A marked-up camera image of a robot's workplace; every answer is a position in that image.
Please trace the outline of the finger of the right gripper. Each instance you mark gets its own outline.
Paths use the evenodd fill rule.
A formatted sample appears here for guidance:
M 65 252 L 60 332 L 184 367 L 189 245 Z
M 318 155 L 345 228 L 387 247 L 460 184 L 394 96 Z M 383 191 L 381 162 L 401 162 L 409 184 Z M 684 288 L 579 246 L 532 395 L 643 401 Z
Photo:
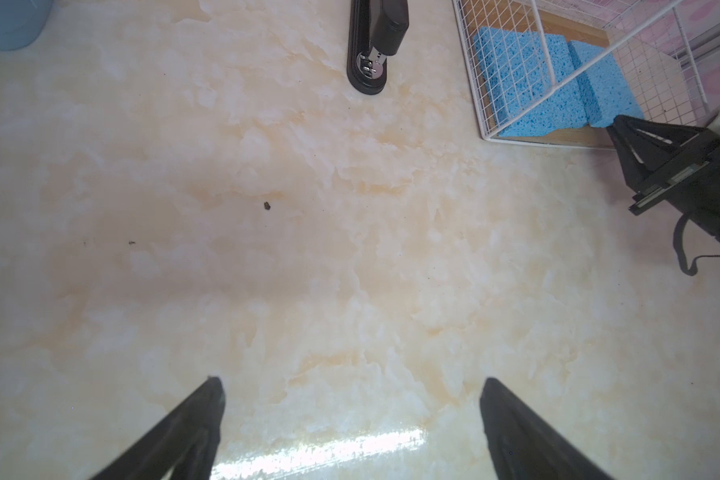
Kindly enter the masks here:
M 606 128 L 617 153 L 626 185 L 647 192 L 687 167 L 685 145 L 705 131 L 702 127 L 659 123 L 618 115 Z

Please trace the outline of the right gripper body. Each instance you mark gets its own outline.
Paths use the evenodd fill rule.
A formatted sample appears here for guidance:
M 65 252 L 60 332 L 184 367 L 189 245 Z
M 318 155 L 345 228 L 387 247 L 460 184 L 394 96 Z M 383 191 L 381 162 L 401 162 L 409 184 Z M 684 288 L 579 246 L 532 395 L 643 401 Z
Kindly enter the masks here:
M 687 167 L 647 192 L 633 191 L 629 210 L 638 216 L 668 202 L 686 223 L 692 221 L 720 240 L 720 135 L 704 129 L 685 145 L 682 158 Z

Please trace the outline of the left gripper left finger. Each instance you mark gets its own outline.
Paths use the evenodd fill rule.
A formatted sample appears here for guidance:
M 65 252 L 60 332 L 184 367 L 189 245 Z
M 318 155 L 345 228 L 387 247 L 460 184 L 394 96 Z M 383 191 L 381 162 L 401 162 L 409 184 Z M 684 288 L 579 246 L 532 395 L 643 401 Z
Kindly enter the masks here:
M 221 440 L 226 396 L 210 377 L 96 479 L 209 479 Z

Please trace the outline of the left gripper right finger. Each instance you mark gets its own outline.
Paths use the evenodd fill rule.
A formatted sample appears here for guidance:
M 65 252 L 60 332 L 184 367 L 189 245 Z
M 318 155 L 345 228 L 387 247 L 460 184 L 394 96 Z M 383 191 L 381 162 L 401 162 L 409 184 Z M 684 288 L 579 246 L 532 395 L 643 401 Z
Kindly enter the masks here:
M 498 479 L 611 478 L 498 379 L 486 379 L 479 405 Z

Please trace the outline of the blue sponge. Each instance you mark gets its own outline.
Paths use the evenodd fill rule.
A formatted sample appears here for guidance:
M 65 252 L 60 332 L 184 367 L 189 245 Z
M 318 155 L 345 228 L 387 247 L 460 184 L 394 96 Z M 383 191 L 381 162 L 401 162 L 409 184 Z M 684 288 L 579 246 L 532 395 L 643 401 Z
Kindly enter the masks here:
M 565 119 L 562 128 L 580 128 L 585 124 L 606 128 L 619 115 L 643 119 L 643 112 L 612 54 L 576 77 L 579 100 L 574 115 Z
M 544 37 L 551 62 L 546 62 L 537 32 L 482 27 L 473 36 L 477 66 L 500 138 L 541 137 L 560 129 L 588 124 L 578 84 L 572 80 L 535 108 L 554 80 L 574 72 L 564 36 Z

